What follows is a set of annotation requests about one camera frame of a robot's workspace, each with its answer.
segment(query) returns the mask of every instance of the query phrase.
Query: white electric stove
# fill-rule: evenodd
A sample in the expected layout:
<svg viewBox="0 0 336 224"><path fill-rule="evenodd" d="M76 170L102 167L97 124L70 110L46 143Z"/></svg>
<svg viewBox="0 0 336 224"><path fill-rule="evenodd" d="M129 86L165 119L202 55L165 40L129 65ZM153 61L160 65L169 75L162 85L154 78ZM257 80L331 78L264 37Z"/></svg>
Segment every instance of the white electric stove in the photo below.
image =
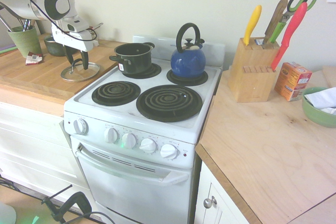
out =
<svg viewBox="0 0 336 224"><path fill-rule="evenodd" d="M116 223L190 223L199 174L194 148L225 47L205 43L205 73L189 81L172 76L174 39L134 36L133 42L155 44L152 77L113 68L65 103L65 130L97 207ZM111 106L100 96L110 91L125 97ZM176 110L167 110L170 104Z"/></svg>

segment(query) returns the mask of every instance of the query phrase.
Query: scissors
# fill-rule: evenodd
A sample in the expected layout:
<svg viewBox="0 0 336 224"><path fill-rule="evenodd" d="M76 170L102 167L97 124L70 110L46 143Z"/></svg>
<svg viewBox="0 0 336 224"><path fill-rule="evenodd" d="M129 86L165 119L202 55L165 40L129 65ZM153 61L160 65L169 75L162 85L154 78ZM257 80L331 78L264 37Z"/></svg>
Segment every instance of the scissors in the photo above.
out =
<svg viewBox="0 0 336 224"><path fill-rule="evenodd" d="M281 31L283 30L283 28L285 27L287 21L289 20L289 18L291 16L294 15L294 13L296 12L296 10L299 8L299 6L303 3L303 2L307 2L308 0L299 0L299 2L296 4L296 6L291 7L291 4L294 2L294 0L290 0L288 2L287 5L287 11L283 14L283 16L281 17L281 20L279 21L279 23L277 24L273 34L271 35L269 41L271 43L274 43L275 40L278 38L279 34L281 33ZM313 5L315 4L316 0L312 0L311 3L308 5L307 10L310 10L310 8L313 7Z"/></svg>

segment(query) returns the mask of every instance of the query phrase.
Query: burner drip pan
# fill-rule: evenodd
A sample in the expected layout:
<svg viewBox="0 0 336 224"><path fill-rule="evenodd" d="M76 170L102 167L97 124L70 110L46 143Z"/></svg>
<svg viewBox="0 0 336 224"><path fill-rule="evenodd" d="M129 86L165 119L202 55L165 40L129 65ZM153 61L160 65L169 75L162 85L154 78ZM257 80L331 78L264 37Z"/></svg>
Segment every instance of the burner drip pan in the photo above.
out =
<svg viewBox="0 0 336 224"><path fill-rule="evenodd" d="M167 79L174 84L183 85L183 86L197 86L204 84L208 80L208 74L204 71L203 74L195 78L184 78L179 77L173 73L172 70L169 70L167 73Z"/></svg>
<svg viewBox="0 0 336 224"><path fill-rule="evenodd" d="M92 99L100 105L119 106L135 100L139 94L138 85L127 81L114 81L96 88Z"/></svg>
<svg viewBox="0 0 336 224"><path fill-rule="evenodd" d="M147 69L145 72L136 74L123 73L123 75L132 79L147 79L157 76L159 73L161 73L161 67L157 64L152 63L150 68Z"/></svg>
<svg viewBox="0 0 336 224"><path fill-rule="evenodd" d="M200 95L179 85L162 85L144 91L136 107L146 118L160 122L179 122L196 115L202 108Z"/></svg>

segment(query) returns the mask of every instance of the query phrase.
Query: knife block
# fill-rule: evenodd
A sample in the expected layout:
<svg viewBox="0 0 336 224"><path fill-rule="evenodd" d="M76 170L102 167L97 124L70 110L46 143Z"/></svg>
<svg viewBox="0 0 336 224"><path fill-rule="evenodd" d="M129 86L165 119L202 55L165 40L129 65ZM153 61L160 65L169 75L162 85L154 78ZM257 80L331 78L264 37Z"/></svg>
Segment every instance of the knife block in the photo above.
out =
<svg viewBox="0 0 336 224"><path fill-rule="evenodd" d="M279 45L257 45L250 38L246 46L240 38L228 79L237 102L266 102L271 92L276 72L270 67L279 50Z"/></svg>

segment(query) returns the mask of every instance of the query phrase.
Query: green cup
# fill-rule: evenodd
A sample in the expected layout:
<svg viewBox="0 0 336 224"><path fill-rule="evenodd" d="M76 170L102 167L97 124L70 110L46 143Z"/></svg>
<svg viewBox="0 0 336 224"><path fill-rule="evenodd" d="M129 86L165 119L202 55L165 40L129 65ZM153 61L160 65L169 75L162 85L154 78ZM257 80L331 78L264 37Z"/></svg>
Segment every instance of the green cup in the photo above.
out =
<svg viewBox="0 0 336 224"><path fill-rule="evenodd" d="M19 26L12 28L12 30L13 31L8 31L8 34L24 58L27 58L29 52L42 54L35 27L23 31L23 27Z"/></svg>

